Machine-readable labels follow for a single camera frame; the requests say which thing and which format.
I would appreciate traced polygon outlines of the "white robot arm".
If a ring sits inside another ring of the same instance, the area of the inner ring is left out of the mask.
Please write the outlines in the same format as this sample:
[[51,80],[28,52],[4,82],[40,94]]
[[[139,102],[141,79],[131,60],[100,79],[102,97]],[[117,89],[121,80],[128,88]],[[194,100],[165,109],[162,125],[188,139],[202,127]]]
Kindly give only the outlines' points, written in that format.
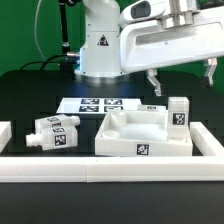
[[83,0],[85,43],[75,74],[98,82],[145,71],[162,96],[159,68],[205,63],[204,84],[213,84],[224,56],[224,0],[137,0],[121,9],[116,0]]

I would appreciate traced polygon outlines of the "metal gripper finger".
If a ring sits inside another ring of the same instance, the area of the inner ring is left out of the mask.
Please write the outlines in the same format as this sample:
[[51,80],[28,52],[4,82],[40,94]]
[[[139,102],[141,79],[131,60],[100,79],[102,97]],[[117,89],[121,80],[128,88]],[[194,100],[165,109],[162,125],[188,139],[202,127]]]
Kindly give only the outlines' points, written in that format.
[[155,94],[158,97],[160,97],[162,95],[161,84],[157,80],[156,76],[157,76],[157,70],[156,69],[148,69],[147,70],[147,78],[150,81],[150,83],[154,86]]
[[215,70],[217,68],[217,58],[214,57],[214,58],[209,58],[209,59],[206,59],[204,61],[204,66],[206,67],[206,71],[205,71],[205,74],[202,78],[202,86],[205,87],[205,88],[208,88],[208,87],[212,87],[213,86],[213,75],[215,73]]

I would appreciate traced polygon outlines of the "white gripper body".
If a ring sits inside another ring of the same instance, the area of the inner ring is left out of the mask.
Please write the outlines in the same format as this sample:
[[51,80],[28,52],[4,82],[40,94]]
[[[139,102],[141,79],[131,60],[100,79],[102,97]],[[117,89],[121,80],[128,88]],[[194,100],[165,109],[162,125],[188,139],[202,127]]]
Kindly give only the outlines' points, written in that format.
[[127,73],[224,56],[224,5],[138,0],[120,15],[120,63]]

